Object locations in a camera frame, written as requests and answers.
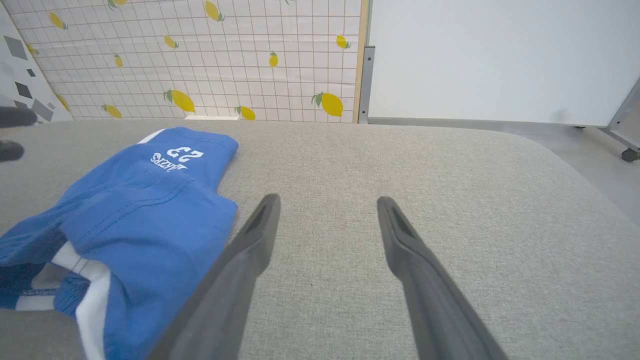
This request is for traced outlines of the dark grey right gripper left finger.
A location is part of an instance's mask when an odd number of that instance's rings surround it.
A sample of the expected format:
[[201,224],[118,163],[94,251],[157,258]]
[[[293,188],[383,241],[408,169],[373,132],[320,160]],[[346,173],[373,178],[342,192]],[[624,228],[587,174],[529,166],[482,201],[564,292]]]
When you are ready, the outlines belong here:
[[281,197],[258,203],[153,347],[150,360],[236,360],[258,277],[274,250]]

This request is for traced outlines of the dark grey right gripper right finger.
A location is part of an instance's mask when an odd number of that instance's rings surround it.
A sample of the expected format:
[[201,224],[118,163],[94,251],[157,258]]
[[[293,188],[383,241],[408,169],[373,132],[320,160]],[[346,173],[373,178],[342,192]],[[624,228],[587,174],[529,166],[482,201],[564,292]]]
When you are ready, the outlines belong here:
[[382,196],[377,213],[388,267],[403,286],[419,359],[505,360],[505,351],[398,203]]

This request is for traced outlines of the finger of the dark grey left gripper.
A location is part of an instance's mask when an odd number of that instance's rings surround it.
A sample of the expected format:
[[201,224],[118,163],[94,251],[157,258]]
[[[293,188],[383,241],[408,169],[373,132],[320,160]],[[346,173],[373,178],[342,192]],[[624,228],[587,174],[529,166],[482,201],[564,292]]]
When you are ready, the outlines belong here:
[[15,141],[0,142],[0,162],[13,162],[20,160],[25,154],[25,148]]
[[31,109],[18,107],[0,107],[0,127],[32,126],[38,116]]

